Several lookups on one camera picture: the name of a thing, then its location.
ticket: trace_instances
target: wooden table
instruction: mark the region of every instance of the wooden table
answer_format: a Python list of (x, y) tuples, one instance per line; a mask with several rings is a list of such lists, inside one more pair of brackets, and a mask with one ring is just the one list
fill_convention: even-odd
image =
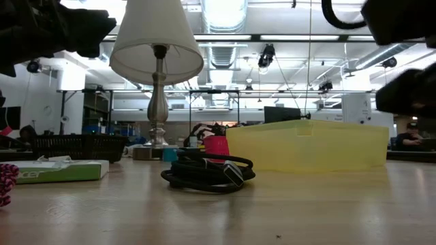
[(436, 244), (436, 165), (258, 172), (231, 195), (169, 189), (167, 167), (125, 159), (102, 181), (16, 186), (0, 244)]

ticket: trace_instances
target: wicker basket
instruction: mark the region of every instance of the wicker basket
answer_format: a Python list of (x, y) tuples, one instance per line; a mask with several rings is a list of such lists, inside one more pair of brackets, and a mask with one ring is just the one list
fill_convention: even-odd
[(36, 157), (70, 156), (73, 160), (120, 161), (127, 137), (109, 135), (38, 136), (32, 145)]

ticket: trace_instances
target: small box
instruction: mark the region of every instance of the small box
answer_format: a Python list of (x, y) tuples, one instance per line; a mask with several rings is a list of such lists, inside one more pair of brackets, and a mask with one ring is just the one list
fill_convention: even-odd
[(10, 161), (20, 168), (17, 184), (100, 180), (109, 171), (107, 160)]
[(292, 120), (231, 128), (230, 154), (253, 169), (313, 173), (361, 170), (386, 163), (386, 127), (320, 120)]

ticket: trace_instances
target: ceiling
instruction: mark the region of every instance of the ceiling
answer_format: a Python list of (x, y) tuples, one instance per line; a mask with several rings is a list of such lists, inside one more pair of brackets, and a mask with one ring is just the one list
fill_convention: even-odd
[[(125, 1), (109, 0), (98, 1), (88, 0), (81, 3), (77, 0), (62, 0), (62, 4), (70, 8), (90, 8), (105, 9), (110, 15), (121, 20)], [(249, 0), (247, 19), (243, 33), (246, 34), (289, 34), (289, 35), (308, 35), (308, 34), (353, 34), (370, 35), (367, 28), (355, 31), (342, 31), (330, 26), (321, 11), (320, 0), (312, 0), (313, 11), (310, 10), (310, 0), (297, 0), (295, 9), (290, 7), (292, 1), (280, 0)], [(361, 20), (359, 9), (364, 0), (333, 0), (334, 9), (337, 16), (347, 22)], [(185, 6), (185, 13), (189, 24), (195, 34), (204, 33), (202, 29), (202, 13), (199, 0), (182, 0)], [(111, 34), (117, 34), (119, 26)], [(110, 56), (114, 43), (104, 43), (104, 50), (109, 50), (106, 55)], [(260, 89), (285, 89), (287, 82), (289, 86), (296, 90), (305, 90), (307, 85), (317, 86), (321, 81), (316, 80), (324, 72), (334, 65), (344, 61), (355, 61), (362, 58), (374, 50), (378, 49), (374, 43), (273, 43), (276, 50), (276, 59), (268, 68), (268, 73), (260, 75), (258, 69), (253, 64), (257, 63), (260, 52), (267, 43), (244, 43), (243, 47), (238, 48), (238, 58), (235, 64), (232, 83), (228, 89), (242, 89), (247, 84), (246, 79), (251, 78), (253, 88)], [(202, 54), (206, 48), (200, 48)], [(424, 68), (429, 62), (436, 60), (436, 56), (428, 56), (421, 59), (432, 50), (424, 44), (417, 44), (409, 50), (395, 56), (399, 64), (395, 69), (384, 70), (381, 67), (371, 67), (358, 75), (370, 79), (370, 89), (379, 89), (386, 82), (391, 80), (396, 74), (406, 67)], [(126, 81), (114, 73), (101, 60), (85, 60), (89, 67), (87, 73), (87, 83), (101, 84), (107, 89), (125, 89)], [(198, 76), (198, 85), (207, 85), (210, 82), (207, 66)], [(334, 88), (340, 89), (343, 76), (337, 74), (331, 77)]]

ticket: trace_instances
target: monitor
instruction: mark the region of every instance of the monitor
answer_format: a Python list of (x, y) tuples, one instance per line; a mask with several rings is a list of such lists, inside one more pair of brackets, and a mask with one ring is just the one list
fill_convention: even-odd
[(280, 108), (265, 106), (265, 123), (283, 122), (287, 120), (300, 120), (301, 111), (296, 108)]

